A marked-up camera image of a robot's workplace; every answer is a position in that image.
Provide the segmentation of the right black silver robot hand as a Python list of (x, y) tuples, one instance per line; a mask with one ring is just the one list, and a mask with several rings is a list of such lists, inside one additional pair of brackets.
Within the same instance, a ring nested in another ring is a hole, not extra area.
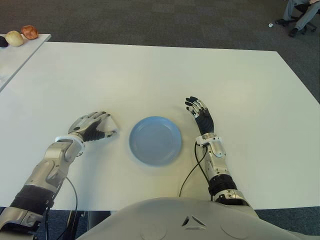
[(201, 135), (215, 132), (212, 116), (202, 100), (190, 96), (185, 99), (184, 103), (186, 105), (186, 110), (194, 117)]

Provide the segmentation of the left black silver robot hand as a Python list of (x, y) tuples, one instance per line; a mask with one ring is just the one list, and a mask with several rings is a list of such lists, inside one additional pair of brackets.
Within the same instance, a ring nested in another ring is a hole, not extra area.
[(68, 129), (69, 135), (76, 135), (84, 142), (110, 138), (117, 134), (116, 130), (101, 128), (111, 115), (105, 111), (96, 111), (79, 117)]

